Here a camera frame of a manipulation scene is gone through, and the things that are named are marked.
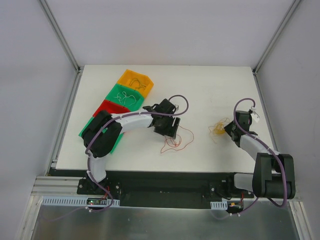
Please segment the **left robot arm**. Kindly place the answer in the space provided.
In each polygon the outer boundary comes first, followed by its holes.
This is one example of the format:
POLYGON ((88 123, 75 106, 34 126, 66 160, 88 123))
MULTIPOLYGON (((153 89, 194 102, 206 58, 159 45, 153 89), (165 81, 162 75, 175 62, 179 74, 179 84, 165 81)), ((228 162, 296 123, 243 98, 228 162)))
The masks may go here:
POLYGON ((99 195, 105 191, 106 156, 111 153, 120 135, 138 128, 154 128, 154 132, 176 138, 180 118, 175 117, 176 105, 168 99, 126 113, 101 110, 83 129, 81 138, 88 156, 86 179, 88 188, 99 195))

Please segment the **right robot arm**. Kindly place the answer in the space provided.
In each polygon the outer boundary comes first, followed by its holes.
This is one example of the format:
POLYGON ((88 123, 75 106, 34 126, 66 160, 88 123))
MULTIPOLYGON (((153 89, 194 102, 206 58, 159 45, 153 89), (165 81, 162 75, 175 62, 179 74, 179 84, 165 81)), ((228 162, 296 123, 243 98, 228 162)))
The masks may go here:
POLYGON ((233 198, 247 190, 258 198, 291 200, 296 195, 293 157, 261 143, 258 134, 250 131, 251 113, 235 111, 233 121, 224 127, 237 147, 255 161, 253 173, 235 173, 233 180, 225 184, 225 192, 233 198))

